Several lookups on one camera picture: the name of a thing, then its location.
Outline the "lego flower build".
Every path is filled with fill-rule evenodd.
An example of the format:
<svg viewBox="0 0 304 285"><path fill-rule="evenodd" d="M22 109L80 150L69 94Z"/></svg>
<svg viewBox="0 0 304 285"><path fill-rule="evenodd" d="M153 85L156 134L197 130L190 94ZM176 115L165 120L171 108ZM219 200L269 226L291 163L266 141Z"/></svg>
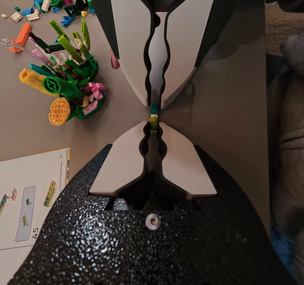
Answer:
<svg viewBox="0 0 304 285"><path fill-rule="evenodd" d="M60 126L72 118L84 119L99 110L104 101L105 86L92 81L98 72L98 64L90 53L90 36L85 20L81 20L81 35L77 31L72 32L75 45L55 20L49 24L58 35L55 43L45 43L32 31L28 33L28 39L36 46L32 53L58 71L59 76L45 65L30 63L30 70L24 68L19 79L55 97L48 118L52 125Z"/></svg>

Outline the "clear curved lego rod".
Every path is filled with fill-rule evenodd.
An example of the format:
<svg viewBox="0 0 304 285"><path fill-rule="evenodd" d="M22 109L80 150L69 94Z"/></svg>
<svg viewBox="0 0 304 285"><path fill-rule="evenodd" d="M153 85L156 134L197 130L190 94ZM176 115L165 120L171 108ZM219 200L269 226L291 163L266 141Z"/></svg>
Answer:
<svg viewBox="0 0 304 285"><path fill-rule="evenodd" d="M1 38L0 39L0 43L6 47L6 48L16 48L18 50L24 51L27 54L29 54L30 56L32 56L33 58L35 58L36 60L40 61L41 63L43 63L55 76L59 76L59 72L56 71L55 69L53 69L51 66L49 66L46 62L44 62L41 58L39 58L38 56L34 55L32 52L28 51L27 49L25 49L24 47L21 47L20 45L14 44L11 40L9 40L8 38Z"/></svg>

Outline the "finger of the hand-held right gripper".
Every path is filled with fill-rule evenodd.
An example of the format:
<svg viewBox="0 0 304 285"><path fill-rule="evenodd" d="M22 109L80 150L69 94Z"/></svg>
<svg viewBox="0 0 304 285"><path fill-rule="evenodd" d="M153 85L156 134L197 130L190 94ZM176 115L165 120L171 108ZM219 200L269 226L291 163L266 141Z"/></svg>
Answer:
<svg viewBox="0 0 304 285"><path fill-rule="evenodd" d="M111 0L120 67L144 106L150 105L151 70L148 48L154 34L154 10L149 0Z"/></svg>
<svg viewBox="0 0 304 285"><path fill-rule="evenodd" d="M181 0L165 19L168 65L164 67L161 109L184 88L194 71L214 0Z"/></svg>

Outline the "pile of loose lego bricks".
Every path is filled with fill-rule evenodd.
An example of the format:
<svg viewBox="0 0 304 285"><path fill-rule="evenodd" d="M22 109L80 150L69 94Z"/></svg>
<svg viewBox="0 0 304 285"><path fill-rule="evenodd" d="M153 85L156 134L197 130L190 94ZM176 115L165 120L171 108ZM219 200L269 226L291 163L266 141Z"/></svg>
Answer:
<svg viewBox="0 0 304 285"><path fill-rule="evenodd" d="M67 26L76 17L94 14L91 0L1 0L1 27L6 22L36 21L44 14L62 14L61 24Z"/></svg>

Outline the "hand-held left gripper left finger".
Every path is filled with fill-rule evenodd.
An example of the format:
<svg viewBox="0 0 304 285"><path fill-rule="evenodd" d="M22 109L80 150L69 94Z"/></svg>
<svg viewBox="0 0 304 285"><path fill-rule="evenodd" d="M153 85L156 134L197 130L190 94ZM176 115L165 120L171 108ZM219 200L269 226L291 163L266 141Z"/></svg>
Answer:
<svg viewBox="0 0 304 285"><path fill-rule="evenodd" d="M142 189L147 174L146 153L150 123L143 121L121 135L112 144L89 192L100 196L123 196Z"/></svg>

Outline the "grey fuzzy cloth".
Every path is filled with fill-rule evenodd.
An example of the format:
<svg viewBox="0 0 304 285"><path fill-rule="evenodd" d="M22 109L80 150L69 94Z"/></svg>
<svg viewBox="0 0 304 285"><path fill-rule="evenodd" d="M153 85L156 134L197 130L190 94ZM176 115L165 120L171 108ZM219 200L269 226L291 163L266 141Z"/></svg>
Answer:
<svg viewBox="0 0 304 285"><path fill-rule="evenodd" d="M281 53L287 65L300 76L304 76L304 26L287 36L281 43Z"/></svg>

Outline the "person's right hand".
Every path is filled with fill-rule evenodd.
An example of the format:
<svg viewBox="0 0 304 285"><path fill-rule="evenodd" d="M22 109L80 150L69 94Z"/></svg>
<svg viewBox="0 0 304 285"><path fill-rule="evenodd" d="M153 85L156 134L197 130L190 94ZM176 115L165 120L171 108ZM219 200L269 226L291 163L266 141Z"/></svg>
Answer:
<svg viewBox="0 0 304 285"><path fill-rule="evenodd" d="M112 69L114 69L114 70L117 70L120 68L119 59L116 58L112 49L111 49L111 66L112 66Z"/></svg>

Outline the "small lime teal lego assembly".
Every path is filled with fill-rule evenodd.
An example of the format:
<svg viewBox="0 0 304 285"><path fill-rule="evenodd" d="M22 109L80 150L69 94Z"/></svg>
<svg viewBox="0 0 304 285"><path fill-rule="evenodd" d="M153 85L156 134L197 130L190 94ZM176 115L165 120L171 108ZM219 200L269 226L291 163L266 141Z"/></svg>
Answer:
<svg viewBox="0 0 304 285"><path fill-rule="evenodd" d="M153 103L150 109L150 132L157 132L159 105Z"/></svg>

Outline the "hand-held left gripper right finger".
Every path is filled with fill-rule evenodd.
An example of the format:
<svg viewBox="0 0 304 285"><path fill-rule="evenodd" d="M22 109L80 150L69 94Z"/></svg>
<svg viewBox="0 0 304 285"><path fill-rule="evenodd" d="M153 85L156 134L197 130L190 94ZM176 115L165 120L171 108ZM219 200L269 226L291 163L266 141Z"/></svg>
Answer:
<svg viewBox="0 0 304 285"><path fill-rule="evenodd" d="M163 146L161 177L185 198L215 196L217 191L193 143L163 122L159 123Z"/></svg>

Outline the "orange lego piece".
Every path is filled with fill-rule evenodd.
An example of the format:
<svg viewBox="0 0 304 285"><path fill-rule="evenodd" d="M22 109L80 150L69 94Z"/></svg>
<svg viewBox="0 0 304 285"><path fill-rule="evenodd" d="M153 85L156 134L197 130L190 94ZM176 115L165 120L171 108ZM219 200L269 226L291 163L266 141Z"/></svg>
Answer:
<svg viewBox="0 0 304 285"><path fill-rule="evenodd" d="M10 38L11 42L13 44L17 44L21 47L24 47L27 39L28 39L28 33L31 32L32 27L30 25L30 23L25 23L21 29L21 31L19 32L19 35L17 37L17 40L14 40L13 38Z"/></svg>

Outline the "lego instruction booklet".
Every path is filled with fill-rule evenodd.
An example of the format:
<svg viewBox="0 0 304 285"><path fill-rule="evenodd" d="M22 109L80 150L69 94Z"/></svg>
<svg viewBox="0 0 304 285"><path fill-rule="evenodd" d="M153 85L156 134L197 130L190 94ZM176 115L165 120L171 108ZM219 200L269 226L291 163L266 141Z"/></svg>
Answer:
<svg viewBox="0 0 304 285"><path fill-rule="evenodd" d="M33 246L69 178L70 148L1 162L0 249Z"/></svg>

